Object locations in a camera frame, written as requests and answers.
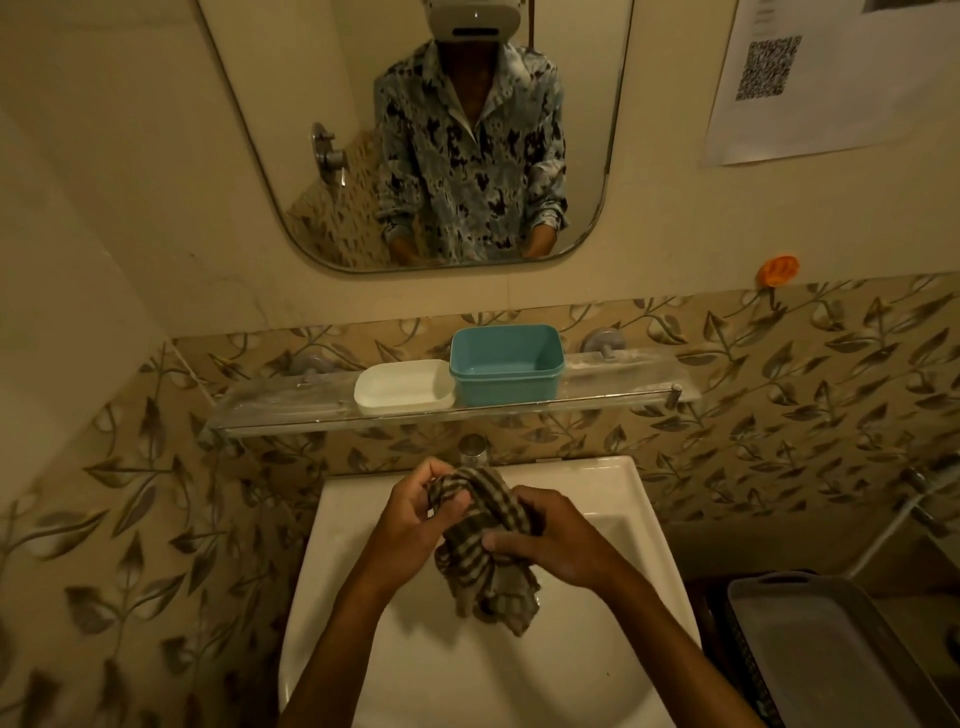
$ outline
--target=white soap dish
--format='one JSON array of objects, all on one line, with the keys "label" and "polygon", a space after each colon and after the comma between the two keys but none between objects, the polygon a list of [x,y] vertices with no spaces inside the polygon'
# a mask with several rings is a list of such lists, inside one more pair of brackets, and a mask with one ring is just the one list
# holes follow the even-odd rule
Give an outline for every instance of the white soap dish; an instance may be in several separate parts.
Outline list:
[{"label": "white soap dish", "polygon": [[441,359],[377,364],[357,378],[353,398],[368,416],[437,412],[457,399],[450,366]]}]

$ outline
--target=towel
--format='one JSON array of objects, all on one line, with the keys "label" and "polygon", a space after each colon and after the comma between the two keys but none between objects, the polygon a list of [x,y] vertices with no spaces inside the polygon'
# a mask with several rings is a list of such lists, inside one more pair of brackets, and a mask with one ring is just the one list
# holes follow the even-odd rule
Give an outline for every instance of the towel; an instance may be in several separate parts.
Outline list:
[{"label": "towel", "polygon": [[457,601],[457,614],[472,612],[484,622],[503,622],[518,637],[526,632],[540,608],[540,584],[523,559],[493,554],[483,548],[485,531],[506,529],[539,536],[542,525],[491,468],[461,468],[427,486],[430,507],[466,489],[473,500],[464,518],[444,533],[434,553],[437,569],[446,577]]}]

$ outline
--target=patterned shirt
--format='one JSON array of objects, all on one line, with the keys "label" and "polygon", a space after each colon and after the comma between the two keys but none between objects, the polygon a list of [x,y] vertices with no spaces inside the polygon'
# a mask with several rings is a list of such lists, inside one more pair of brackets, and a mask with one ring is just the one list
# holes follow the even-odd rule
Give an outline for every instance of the patterned shirt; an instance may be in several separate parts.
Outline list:
[{"label": "patterned shirt", "polygon": [[530,230],[566,227],[564,92],[544,56],[501,44],[471,129],[435,41],[373,86],[382,161],[377,220],[387,242],[413,239],[449,261],[518,257]]}]

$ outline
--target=shirt sleeve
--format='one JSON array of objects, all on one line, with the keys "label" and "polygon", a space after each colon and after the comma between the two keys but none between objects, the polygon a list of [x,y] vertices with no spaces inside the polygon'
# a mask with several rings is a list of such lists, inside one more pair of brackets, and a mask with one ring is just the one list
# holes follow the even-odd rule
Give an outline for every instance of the shirt sleeve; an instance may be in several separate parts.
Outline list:
[{"label": "shirt sleeve", "polygon": [[389,76],[373,85],[373,109],[381,153],[376,219],[383,224],[384,241],[413,239],[414,215],[423,204],[423,194],[410,149],[409,120]]},{"label": "shirt sleeve", "polygon": [[567,227],[566,140],[564,138],[564,88],[554,67],[542,79],[545,86],[537,145],[541,154],[533,164],[527,189],[528,228],[549,225],[556,231]]}]

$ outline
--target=tap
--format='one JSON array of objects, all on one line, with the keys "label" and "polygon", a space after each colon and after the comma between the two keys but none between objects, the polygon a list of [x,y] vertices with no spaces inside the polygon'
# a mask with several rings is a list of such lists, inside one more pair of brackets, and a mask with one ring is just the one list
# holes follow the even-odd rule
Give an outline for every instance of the tap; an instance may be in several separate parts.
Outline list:
[{"label": "tap", "polygon": [[470,434],[460,438],[460,465],[463,468],[485,468],[490,465],[490,443],[483,435]]}]

